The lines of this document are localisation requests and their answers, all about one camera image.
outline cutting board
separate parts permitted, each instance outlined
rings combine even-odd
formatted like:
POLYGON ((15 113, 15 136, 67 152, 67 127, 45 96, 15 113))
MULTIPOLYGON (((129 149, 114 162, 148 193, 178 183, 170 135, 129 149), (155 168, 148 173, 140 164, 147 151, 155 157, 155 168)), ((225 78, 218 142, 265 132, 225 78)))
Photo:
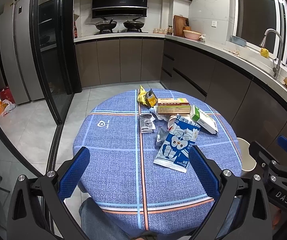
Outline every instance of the cutting board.
POLYGON ((174 25, 174 35, 179 37, 184 37, 183 27, 188 26, 186 20, 189 19, 186 17, 175 15, 173 17, 173 25, 174 25))

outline table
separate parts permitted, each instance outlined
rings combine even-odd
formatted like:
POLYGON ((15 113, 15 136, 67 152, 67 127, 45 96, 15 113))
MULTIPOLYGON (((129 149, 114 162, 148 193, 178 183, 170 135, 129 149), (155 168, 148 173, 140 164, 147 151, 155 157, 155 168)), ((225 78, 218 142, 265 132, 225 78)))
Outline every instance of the table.
MULTIPOLYGON (((204 155, 219 167, 241 174, 240 148, 227 121, 206 103, 171 90, 154 90, 157 98, 186 98, 217 122, 218 133, 201 128, 196 144, 204 155)), ((107 99, 83 122, 73 144, 73 154, 85 146, 90 163, 81 178, 85 189, 128 234, 144 230, 172 234, 198 227, 213 199, 205 193, 191 165, 187 173, 171 170, 153 160, 159 147, 156 133, 139 131, 139 114, 148 113, 136 101, 137 90, 107 99)), ((167 127, 155 121, 156 127, 167 127)))

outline yellow sponge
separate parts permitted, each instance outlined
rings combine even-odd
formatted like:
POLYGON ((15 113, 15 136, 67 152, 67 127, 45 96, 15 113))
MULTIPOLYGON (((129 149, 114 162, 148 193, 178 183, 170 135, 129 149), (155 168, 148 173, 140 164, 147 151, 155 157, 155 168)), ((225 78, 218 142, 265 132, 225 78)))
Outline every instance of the yellow sponge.
POLYGON ((260 55, 264 56, 266 58, 269 58, 269 50, 265 49, 265 48, 261 48, 260 50, 260 55))

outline black range hood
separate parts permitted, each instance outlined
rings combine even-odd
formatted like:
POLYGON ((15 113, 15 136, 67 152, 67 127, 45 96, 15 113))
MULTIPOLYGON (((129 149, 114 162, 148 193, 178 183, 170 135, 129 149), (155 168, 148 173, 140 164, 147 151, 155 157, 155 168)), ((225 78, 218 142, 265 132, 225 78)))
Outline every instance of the black range hood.
POLYGON ((92 18, 112 16, 147 17, 148 0, 92 0, 92 18))

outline red gift bag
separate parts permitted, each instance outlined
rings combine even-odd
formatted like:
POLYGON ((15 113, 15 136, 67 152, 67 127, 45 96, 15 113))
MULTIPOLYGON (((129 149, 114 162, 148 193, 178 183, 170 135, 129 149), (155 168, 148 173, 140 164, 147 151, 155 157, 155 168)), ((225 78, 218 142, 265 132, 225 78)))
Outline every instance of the red gift bag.
POLYGON ((13 103, 13 104, 16 103, 13 99, 13 96, 11 94, 9 87, 5 87, 0 91, 0 99, 1 99, 1 101, 8 99, 11 103, 13 103))

